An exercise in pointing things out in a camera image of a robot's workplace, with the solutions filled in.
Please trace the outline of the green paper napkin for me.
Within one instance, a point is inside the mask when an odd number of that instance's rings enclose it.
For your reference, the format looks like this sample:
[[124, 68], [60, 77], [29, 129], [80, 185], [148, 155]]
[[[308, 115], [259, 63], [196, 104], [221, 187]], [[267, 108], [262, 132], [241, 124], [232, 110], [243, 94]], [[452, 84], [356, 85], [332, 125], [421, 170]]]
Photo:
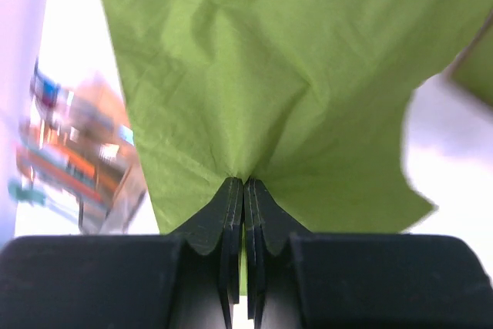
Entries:
[[102, 0], [158, 228], [229, 176], [313, 231], [400, 232], [434, 210], [401, 165], [414, 90], [492, 0]]

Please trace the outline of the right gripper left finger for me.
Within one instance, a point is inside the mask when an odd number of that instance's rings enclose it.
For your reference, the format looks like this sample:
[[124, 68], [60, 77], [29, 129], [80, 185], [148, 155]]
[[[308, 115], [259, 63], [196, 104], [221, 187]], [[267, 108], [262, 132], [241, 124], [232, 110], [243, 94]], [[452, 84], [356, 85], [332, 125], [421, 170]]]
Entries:
[[167, 236], [166, 328], [231, 328], [240, 299], [243, 183], [223, 181], [207, 205]]

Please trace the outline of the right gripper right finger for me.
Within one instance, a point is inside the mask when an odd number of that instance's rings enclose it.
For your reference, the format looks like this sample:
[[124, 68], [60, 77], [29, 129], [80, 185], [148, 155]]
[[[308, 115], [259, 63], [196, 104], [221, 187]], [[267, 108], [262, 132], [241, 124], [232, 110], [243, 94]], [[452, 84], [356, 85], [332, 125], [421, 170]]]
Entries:
[[255, 328], [301, 328], [290, 235], [310, 231], [283, 210], [265, 184], [244, 187], [248, 318]]

